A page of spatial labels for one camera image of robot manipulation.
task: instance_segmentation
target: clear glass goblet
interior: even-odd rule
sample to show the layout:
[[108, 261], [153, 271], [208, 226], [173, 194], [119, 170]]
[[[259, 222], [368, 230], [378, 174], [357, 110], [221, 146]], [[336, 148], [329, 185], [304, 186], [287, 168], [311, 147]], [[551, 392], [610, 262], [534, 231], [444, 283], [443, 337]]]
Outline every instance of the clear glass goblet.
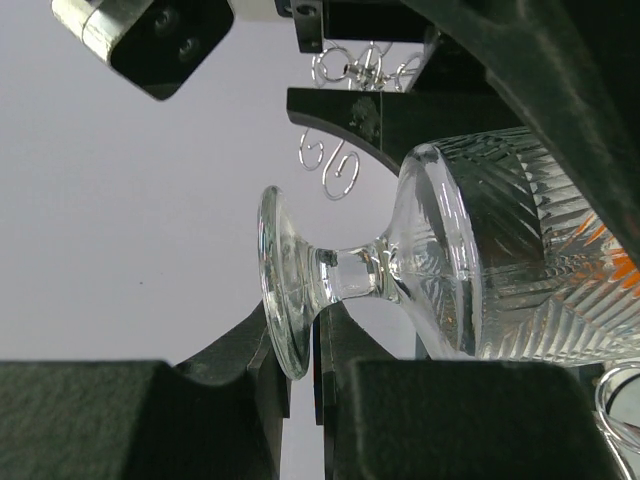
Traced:
[[308, 370], [318, 313], [367, 296], [400, 304], [432, 358], [577, 366], [640, 353], [640, 274], [525, 128], [413, 149], [389, 227], [367, 245], [312, 246], [274, 186], [258, 229], [265, 311], [291, 379]]

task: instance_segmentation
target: glass stem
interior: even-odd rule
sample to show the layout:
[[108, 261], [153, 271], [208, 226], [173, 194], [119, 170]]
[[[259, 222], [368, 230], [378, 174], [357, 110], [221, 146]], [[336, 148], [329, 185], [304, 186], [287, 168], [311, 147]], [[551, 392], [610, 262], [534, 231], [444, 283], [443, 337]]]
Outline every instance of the glass stem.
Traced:
[[376, 297], [393, 300], [388, 261], [382, 242], [345, 250], [314, 249], [314, 283], [322, 288], [324, 308], [348, 298]]

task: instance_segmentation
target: glass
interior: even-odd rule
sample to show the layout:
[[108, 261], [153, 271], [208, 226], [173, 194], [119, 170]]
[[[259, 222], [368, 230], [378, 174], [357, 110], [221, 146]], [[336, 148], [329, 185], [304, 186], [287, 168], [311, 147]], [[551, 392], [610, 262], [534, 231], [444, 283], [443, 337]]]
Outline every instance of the glass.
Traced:
[[432, 358], [577, 366], [640, 352], [640, 274], [525, 128], [413, 149], [390, 225], [367, 245], [312, 246], [273, 186], [258, 224], [267, 320], [292, 379], [318, 313], [355, 297], [400, 304]]

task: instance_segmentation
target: silver wire scroll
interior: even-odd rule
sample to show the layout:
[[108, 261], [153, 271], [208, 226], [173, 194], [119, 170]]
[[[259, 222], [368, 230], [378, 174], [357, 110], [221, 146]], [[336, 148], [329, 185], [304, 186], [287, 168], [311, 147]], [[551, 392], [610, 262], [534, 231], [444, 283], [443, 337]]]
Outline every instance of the silver wire scroll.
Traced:
[[[327, 84], [339, 84], [346, 81], [349, 90], [382, 91], [393, 88], [396, 92], [402, 92], [405, 88], [402, 81], [413, 77], [418, 66], [425, 58], [425, 55], [430, 56], [431, 53], [428, 48], [425, 49], [424, 53], [413, 53], [392, 73], [385, 73], [383, 69], [385, 66], [384, 60], [393, 46], [392, 43], [382, 48], [375, 42], [369, 42], [358, 56], [353, 55], [349, 50], [333, 41], [329, 40], [326, 43], [327, 47], [322, 53], [314, 55], [311, 59], [311, 79], [317, 88], [323, 88]], [[327, 65], [327, 59], [336, 56], [342, 57], [345, 64], [341, 73], [332, 74]], [[298, 148], [298, 160], [307, 171], [313, 171], [319, 168], [324, 161], [325, 153], [327, 153], [327, 148], [323, 141], [319, 140], [313, 143], [307, 141], [310, 131], [311, 129], [309, 128], [304, 131], [300, 137], [300, 146]], [[358, 175], [360, 174], [360, 156], [353, 150], [343, 153], [345, 143], [344, 139], [340, 139], [337, 146], [331, 151], [329, 160], [325, 163], [324, 169], [322, 170], [322, 187], [324, 194], [329, 200], [333, 201], [346, 197], [351, 190], [353, 190], [358, 180]], [[313, 159], [307, 158], [309, 153], [314, 150], [317, 151], [317, 156], [314, 154]], [[354, 169], [351, 181], [347, 187], [342, 192], [333, 194], [329, 190], [328, 179], [330, 177], [329, 172], [338, 158], [340, 158], [340, 162], [333, 173], [334, 177], [342, 177], [344, 169], [350, 160], [354, 162]]]

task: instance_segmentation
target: gray wall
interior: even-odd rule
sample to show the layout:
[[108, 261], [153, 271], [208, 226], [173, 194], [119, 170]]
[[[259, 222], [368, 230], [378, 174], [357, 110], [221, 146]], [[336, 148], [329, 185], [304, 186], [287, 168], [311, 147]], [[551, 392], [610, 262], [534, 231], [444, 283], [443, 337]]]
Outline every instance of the gray wall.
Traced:
[[[0, 358], [176, 363], [260, 299], [256, 210], [280, 185], [317, 245], [386, 227], [395, 178], [363, 158], [341, 202], [297, 164], [289, 85], [310, 85], [293, 25], [237, 22], [192, 80], [157, 103], [108, 71], [48, 2], [0, 16]], [[414, 330], [395, 306], [350, 302], [393, 353]], [[283, 478], [322, 479], [311, 379], [295, 384]]]

